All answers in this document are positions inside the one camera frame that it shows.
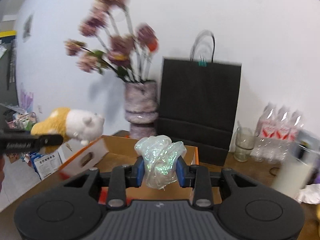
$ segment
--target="white tissue paper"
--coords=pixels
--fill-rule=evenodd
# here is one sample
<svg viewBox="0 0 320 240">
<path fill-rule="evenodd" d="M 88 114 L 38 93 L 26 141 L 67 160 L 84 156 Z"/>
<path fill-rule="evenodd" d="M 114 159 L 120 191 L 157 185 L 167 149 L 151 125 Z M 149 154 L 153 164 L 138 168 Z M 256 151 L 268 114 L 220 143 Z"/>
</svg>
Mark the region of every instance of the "white tissue paper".
<svg viewBox="0 0 320 240">
<path fill-rule="evenodd" d="M 172 143 L 165 135 L 150 136 L 142 138 L 134 148 L 143 157 L 148 187 L 161 189 L 177 180 L 177 159 L 187 152 L 183 142 Z"/>
<path fill-rule="evenodd" d="M 320 184 L 311 184 L 304 189 L 300 189 L 297 201 L 307 204 L 320 204 Z"/>
</svg>

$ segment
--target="black paper bag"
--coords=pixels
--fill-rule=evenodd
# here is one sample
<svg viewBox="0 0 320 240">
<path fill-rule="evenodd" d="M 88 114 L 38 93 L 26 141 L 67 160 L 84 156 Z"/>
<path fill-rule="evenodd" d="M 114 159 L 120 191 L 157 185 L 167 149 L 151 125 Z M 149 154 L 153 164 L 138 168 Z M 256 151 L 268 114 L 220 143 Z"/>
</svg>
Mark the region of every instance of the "black paper bag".
<svg viewBox="0 0 320 240">
<path fill-rule="evenodd" d="M 197 146 L 201 162 L 224 165 L 240 76 L 241 65 L 165 59 L 157 133 Z"/>
</svg>

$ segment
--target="metal screw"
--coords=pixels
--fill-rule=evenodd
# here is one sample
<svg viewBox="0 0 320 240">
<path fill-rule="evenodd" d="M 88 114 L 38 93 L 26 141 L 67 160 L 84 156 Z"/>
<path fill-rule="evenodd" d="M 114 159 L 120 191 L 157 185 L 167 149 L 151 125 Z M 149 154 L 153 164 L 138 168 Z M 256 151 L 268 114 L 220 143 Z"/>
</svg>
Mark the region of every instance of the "metal screw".
<svg viewBox="0 0 320 240">
<path fill-rule="evenodd" d="M 208 207 L 211 205 L 211 201 L 209 199 L 200 198 L 196 201 L 196 205 L 198 207 Z"/>
<path fill-rule="evenodd" d="M 110 207 L 121 207 L 121 206 L 123 206 L 123 204 L 124 204 L 123 200 L 118 199 L 118 198 L 111 199 L 108 202 L 108 205 Z"/>
</svg>

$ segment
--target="vase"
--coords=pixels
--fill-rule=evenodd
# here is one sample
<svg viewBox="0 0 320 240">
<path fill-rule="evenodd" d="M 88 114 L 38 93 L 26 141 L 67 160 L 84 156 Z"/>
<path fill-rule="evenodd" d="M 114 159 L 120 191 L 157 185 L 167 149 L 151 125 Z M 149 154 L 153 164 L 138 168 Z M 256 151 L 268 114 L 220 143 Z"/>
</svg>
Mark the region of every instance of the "vase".
<svg viewBox="0 0 320 240">
<path fill-rule="evenodd" d="M 157 83 L 125 83 L 125 119 L 131 123 L 130 138 L 155 136 L 158 118 Z"/>
</svg>

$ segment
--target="bag handle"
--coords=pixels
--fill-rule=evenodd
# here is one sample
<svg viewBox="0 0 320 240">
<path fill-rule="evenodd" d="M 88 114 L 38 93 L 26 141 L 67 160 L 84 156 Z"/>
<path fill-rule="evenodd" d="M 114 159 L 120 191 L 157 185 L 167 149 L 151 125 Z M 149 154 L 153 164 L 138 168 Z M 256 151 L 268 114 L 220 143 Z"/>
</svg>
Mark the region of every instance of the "bag handle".
<svg viewBox="0 0 320 240">
<path fill-rule="evenodd" d="M 211 31 L 209 30 L 203 30 L 201 31 L 198 36 L 196 37 L 196 40 L 195 42 L 193 43 L 193 46 L 191 48 L 191 51 L 190 51 L 190 60 L 193 61 L 194 57 L 195 57 L 195 52 L 196 52 L 196 48 L 199 44 L 199 42 L 206 36 L 211 36 L 212 37 L 212 41 L 213 41 L 213 52 L 212 52 L 212 57 L 211 57 L 211 62 L 213 62 L 213 55 L 214 55 L 214 50 L 216 48 L 216 41 L 215 41 L 215 38 L 214 38 L 214 35 Z"/>
</svg>

